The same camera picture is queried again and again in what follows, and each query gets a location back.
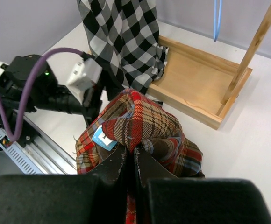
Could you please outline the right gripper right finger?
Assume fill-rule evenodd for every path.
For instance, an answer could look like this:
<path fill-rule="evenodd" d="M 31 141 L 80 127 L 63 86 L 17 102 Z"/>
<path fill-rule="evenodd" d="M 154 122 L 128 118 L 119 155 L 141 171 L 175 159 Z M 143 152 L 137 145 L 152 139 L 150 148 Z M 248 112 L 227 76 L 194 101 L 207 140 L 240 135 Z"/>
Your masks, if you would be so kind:
<path fill-rule="evenodd" d="M 139 224 L 271 224 L 259 189 L 245 179 L 178 178 L 134 150 Z"/>

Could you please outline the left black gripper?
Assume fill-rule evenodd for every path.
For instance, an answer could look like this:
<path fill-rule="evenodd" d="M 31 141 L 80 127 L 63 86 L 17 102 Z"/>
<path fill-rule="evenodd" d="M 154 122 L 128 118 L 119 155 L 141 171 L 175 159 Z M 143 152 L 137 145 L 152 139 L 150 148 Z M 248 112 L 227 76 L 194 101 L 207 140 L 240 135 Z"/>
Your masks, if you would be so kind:
<path fill-rule="evenodd" d="M 99 115 L 103 91 L 110 101 L 121 92 L 121 84 L 110 64 L 90 56 L 73 66 L 66 85 L 46 88 L 33 103 L 38 109 L 82 115 L 90 125 Z"/>

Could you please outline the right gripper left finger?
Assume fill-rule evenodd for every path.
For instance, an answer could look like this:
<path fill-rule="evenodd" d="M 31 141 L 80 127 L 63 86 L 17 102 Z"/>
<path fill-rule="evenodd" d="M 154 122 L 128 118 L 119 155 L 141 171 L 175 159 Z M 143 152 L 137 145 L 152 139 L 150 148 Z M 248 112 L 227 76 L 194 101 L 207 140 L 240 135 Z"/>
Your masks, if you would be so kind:
<path fill-rule="evenodd" d="M 0 224 L 123 224 L 127 151 L 82 175 L 0 176 Z"/>

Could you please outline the red brown plaid shirt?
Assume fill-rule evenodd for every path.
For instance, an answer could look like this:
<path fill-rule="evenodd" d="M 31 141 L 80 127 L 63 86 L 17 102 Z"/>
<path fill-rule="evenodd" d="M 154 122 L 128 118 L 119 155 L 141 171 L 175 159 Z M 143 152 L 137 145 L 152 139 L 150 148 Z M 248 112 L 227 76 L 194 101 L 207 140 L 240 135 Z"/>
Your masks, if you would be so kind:
<path fill-rule="evenodd" d="M 126 89 L 113 99 L 77 140 L 78 174 L 103 161 L 103 148 L 93 140 L 99 130 L 130 153 L 142 146 L 177 177 L 203 177 L 203 153 L 185 137 L 178 119 L 135 90 Z"/>

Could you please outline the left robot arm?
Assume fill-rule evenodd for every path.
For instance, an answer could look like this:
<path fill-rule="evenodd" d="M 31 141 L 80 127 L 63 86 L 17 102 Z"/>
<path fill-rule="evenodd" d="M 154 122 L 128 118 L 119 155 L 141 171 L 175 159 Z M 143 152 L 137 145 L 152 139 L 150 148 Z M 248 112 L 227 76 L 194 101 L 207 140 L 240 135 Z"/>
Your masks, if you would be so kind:
<path fill-rule="evenodd" d="M 10 65 L 2 64 L 0 67 L 0 98 L 11 130 L 15 129 L 15 112 L 19 111 L 24 86 L 40 58 L 40 55 L 16 56 Z M 78 114 L 89 125 L 99 114 L 103 90 L 111 100 L 123 90 L 123 86 L 108 63 L 95 60 L 90 54 L 82 54 L 82 62 L 74 68 L 68 85 L 58 84 L 51 67 L 44 62 L 36 68 L 25 112 L 42 109 Z"/>

